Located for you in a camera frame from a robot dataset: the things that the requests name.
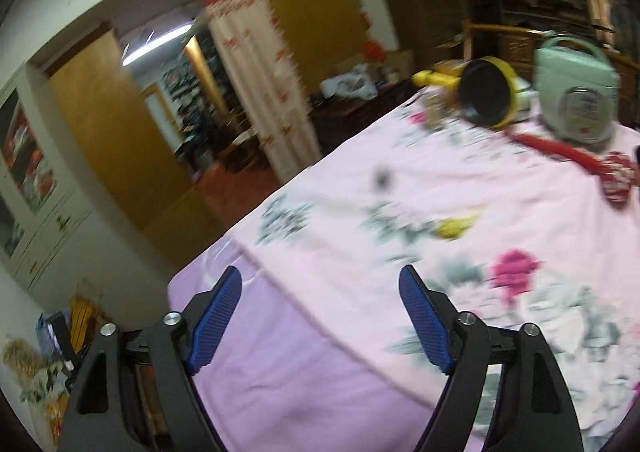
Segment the blue gripper pad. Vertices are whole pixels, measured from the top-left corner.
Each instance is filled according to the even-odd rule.
[[[242,293],[242,276],[234,267],[225,272],[214,287],[209,306],[193,329],[191,352],[186,361],[189,374],[194,375],[210,363],[220,340],[236,310]]]
[[[454,365],[449,355],[449,337],[429,300],[429,290],[413,267],[400,270],[398,285],[402,303],[414,324],[424,353],[433,365],[449,374]]]

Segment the red floor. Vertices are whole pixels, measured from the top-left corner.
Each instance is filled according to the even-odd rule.
[[[215,163],[204,171],[198,187],[207,206],[219,217],[225,230],[231,228],[270,194],[280,188],[272,169],[243,169],[233,173]]]

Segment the white cabinet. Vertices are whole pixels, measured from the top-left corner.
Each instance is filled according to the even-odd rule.
[[[176,271],[106,193],[29,66],[0,92],[0,259],[45,310],[79,293],[128,327],[165,313]]]

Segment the yellow wooden panel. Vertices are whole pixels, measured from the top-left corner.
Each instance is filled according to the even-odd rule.
[[[271,0],[308,93],[359,54],[367,32],[358,0]]]
[[[121,64],[108,32],[69,60],[50,82],[71,132],[102,184],[139,229],[191,188]]]
[[[143,230],[151,244],[180,269],[224,232],[222,223],[213,217],[197,188],[184,194]]]

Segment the bed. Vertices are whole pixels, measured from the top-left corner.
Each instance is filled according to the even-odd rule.
[[[636,145],[640,133],[616,125],[611,149]],[[232,452],[414,449],[445,377],[402,307],[405,264],[487,324],[539,324],[595,452],[640,391],[639,250],[637,189],[614,210],[574,163],[462,119],[428,132],[408,100],[267,198],[168,294],[181,310],[227,265],[242,273],[225,337],[194,377]],[[491,369],[469,451],[498,379]]]

